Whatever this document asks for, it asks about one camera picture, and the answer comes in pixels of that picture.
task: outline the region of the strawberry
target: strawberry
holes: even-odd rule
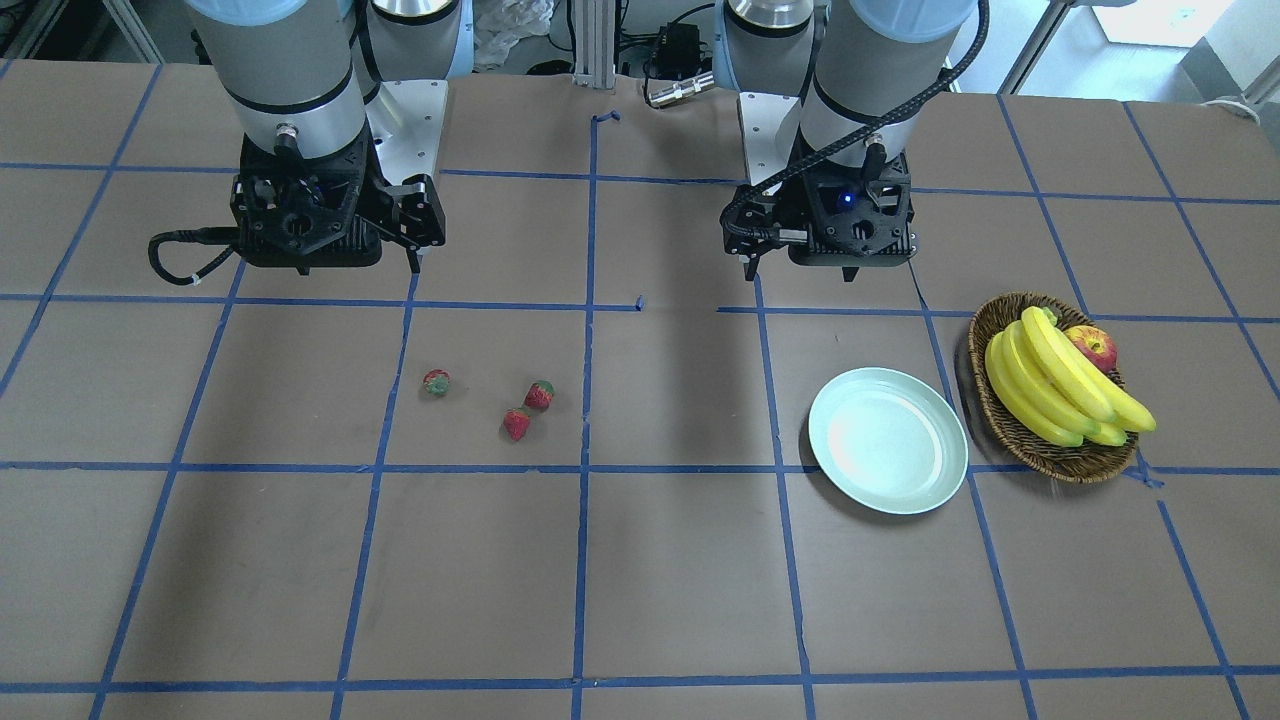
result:
[[[435,369],[422,378],[422,388],[435,397],[444,397],[444,393],[449,392],[449,380],[451,378],[448,373]]]
[[[520,441],[529,432],[529,423],[532,419],[529,416],[529,411],[524,407],[512,407],[507,410],[507,414],[502,418],[502,427],[507,429],[507,434],[511,439]]]
[[[538,380],[529,387],[529,392],[525,395],[525,406],[547,410],[550,407],[553,397],[556,397],[556,388],[552,387],[552,383]]]

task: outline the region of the white plate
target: white plate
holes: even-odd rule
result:
[[[887,368],[859,368],[827,383],[809,410],[809,442],[845,495],[895,515],[942,505],[969,468],[955,410],[929,386]]]

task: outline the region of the wicker basket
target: wicker basket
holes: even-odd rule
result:
[[[1080,447],[1057,447],[1044,442],[1018,421],[996,397],[996,391],[987,379],[984,360],[987,343],[996,337],[996,333],[1005,329],[1005,325],[1016,320],[1024,309],[1033,305],[1052,307],[1059,314],[1057,327],[1064,331],[1074,325],[1093,324],[1084,313],[1066,302],[1036,292],[1001,295],[979,307],[969,323],[969,360],[973,363],[982,413],[1000,443],[1030,468],[1068,483],[1097,483],[1111,479],[1133,464],[1138,451],[1137,433],[1128,433],[1129,441],[1121,447],[1107,447],[1089,441],[1084,441]],[[1107,375],[1117,386],[1124,387],[1119,369]]]

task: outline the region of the yellow banana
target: yellow banana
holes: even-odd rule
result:
[[[1027,338],[1021,320],[1010,323],[1001,334],[1004,336],[1001,351],[1005,359],[1005,377],[1018,387],[1019,392],[1027,396],[1042,415],[1055,425],[1085,437],[1100,432],[1098,421],[1076,410],[1048,382],[1044,373],[1029,357],[1025,357]]]
[[[1066,340],[1062,331],[1050,324],[1043,310],[1034,306],[1023,310],[1023,331],[1033,360],[1039,363],[1044,374],[1053,380],[1057,389],[1073,405],[1100,423],[1111,423],[1116,419],[1115,407],[1103,395],[1103,389],[1075,360],[1084,360],[1084,364],[1098,375],[1102,373],[1080,355],[1080,351],[1071,345],[1071,341]]]
[[[991,380],[991,387],[995,388],[1000,402],[1004,404],[1019,423],[1027,425],[1027,429],[1046,442],[1059,447],[1079,447],[1084,445],[1084,436],[1055,425],[1009,382],[1005,377],[1005,357],[1001,352],[1004,346],[1001,341],[1002,336],[1004,332],[996,333],[996,337],[987,343],[987,379]]]
[[[1075,364],[1080,372],[1102,391],[1107,402],[1116,411],[1115,423],[1126,430],[1135,433],[1149,433],[1156,429],[1156,418],[1147,410],[1147,406],[1134,400],[1132,395],[1120,389],[1120,386],[1111,382],[1111,378],[1102,374],[1102,370],[1093,366],[1083,352],[1076,351]]]
[[[1115,423],[1101,423],[1100,425],[1098,432],[1085,433],[1084,437],[1098,445],[1110,445],[1111,447],[1120,447],[1129,442],[1129,436],[1124,433],[1120,425]]]

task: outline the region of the red apple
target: red apple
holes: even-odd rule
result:
[[[1093,366],[1110,373],[1116,368],[1116,343],[1102,328],[1092,325],[1075,325],[1066,329],[1066,337],[1071,341]]]

